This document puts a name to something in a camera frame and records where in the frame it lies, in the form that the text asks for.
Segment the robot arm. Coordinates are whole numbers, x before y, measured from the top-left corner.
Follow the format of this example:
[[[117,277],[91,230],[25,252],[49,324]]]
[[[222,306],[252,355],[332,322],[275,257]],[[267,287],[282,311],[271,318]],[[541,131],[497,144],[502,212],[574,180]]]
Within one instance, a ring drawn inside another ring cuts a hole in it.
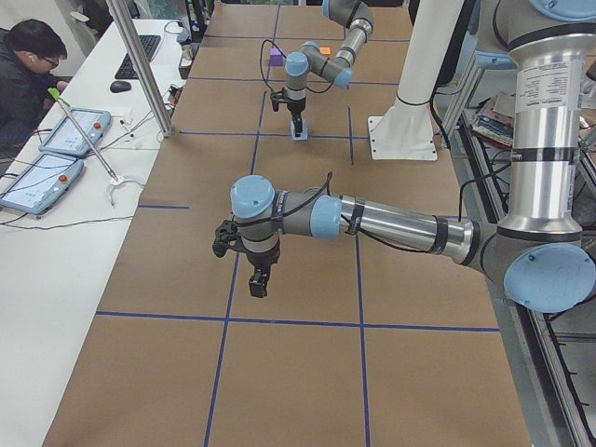
[[[373,159],[435,160],[420,144],[419,125],[430,126],[439,71],[466,1],[420,1],[395,103],[373,116]],[[307,75],[349,87],[359,51],[373,34],[364,1],[322,1],[323,15],[348,30],[332,58],[305,42],[286,60],[287,85],[272,94],[292,113],[291,135],[305,134]],[[582,227],[572,217],[585,60],[595,48],[595,1],[482,1],[478,50],[496,66],[517,67],[508,211],[497,224],[425,215],[358,197],[328,194],[329,177],[316,191],[275,190],[249,175],[231,187],[232,221],[216,229],[213,251],[243,252],[254,267],[251,295],[266,296],[281,234],[338,237],[361,233],[383,243],[450,257],[503,287],[513,302],[541,313],[570,309],[590,297],[595,262],[580,247]]]
[[[274,110],[281,103],[291,112],[291,138],[308,138],[307,124],[302,119],[306,106],[307,75],[312,73],[338,88],[348,88],[353,77],[353,65],[359,51],[373,34],[373,14],[362,1],[324,1],[323,15],[347,29],[347,35],[336,54],[326,56],[320,46],[305,42],[290,53],[285,61],[286,86],[271,94]]]

